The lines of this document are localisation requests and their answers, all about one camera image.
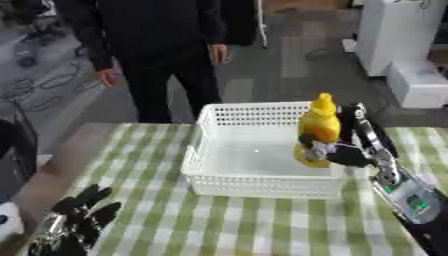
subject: black jacket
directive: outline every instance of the black jacket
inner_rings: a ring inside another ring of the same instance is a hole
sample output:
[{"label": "black jacket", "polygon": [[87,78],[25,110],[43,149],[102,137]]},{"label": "black jacket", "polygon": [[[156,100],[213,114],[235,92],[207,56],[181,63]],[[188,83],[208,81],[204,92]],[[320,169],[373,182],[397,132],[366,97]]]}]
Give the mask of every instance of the black jacket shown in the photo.
[{"label": "black jacket", "polygon": [[97,70],[112,56],[163,55],[206,40],[222,43],[220,0],[54,0]]}]

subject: yellow bottle cap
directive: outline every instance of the yellow bottle cap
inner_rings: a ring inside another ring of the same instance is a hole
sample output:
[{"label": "yellow bottle cap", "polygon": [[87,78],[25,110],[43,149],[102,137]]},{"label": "yellow bottle cap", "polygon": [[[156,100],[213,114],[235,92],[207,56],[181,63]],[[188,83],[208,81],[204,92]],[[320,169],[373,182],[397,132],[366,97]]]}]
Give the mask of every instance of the yellow bottle cap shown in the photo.
[{"label": "yellow bottle cap", "polygon": [[336,113],[336,104],[329,93],[321,93],[319,98],[311,103],[311,111],[320,116],[332,116]]}]

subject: white plastic basket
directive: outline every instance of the white plastic basket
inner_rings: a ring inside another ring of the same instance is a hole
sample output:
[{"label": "white plastic basket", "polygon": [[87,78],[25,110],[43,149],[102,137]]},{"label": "white plastic basket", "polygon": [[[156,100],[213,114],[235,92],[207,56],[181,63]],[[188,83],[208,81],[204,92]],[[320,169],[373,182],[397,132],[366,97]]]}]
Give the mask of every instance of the white plastic basket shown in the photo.
[{"label": "white plastic basket", "polygon": [[182,173],[199,195],[257,198],[338,197],[344,171],[310,168],[294,158],[299,116],[309,102],[204,107]]}]

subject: yellow bottle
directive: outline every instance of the yellow bottle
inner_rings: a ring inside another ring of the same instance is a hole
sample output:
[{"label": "yellow bottle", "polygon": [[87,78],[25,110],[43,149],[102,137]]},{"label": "yellow bottle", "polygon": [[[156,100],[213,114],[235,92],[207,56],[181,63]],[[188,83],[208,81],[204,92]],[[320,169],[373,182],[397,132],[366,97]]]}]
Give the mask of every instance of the yellow bottle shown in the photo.
[{"label": "yellow bottle", "polygon": [[[341,132],[341,123],[336,116],[336,105],[332,96],[321,93],[319,98],[311,103],[311,109],[299,120],[299,136],[314,135],[322,143],[336,143]],[[305,157],[306,149],[299,142],[294,150],[295,158],[305,165],[314,168],[328,168],[327,160],[309,161]]]}]

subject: robotic hand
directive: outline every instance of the robotic hand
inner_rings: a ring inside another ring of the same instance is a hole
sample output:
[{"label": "robotic hand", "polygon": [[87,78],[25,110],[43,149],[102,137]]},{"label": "robotic hand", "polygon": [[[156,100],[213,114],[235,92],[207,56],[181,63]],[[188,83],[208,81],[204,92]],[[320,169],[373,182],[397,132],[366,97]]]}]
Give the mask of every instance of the robotic hand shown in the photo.
[{"label": "robotic hand", "polygon": [[102,230],[121,208],[121,203],[115,202],[89,214],[111,192],[111,188],[100,190],[98,185],[92,185],[77,197],[67,197],[57,203],[35,234],[28,255],[88,255]]},{"label": "robotic hand", "polygon": [[[307,155],[345,166],[378,168],[370,181],[400,223],[428,255],[448,255],[444,241],[448,234],[448,198],[400,165],[394,144],[367,116],[362,103],[340,108],[338,118],[342,126],[338,143],[324,144],[312,136],[300,136]],[[355,145],[354,134],[361,146]]]}]

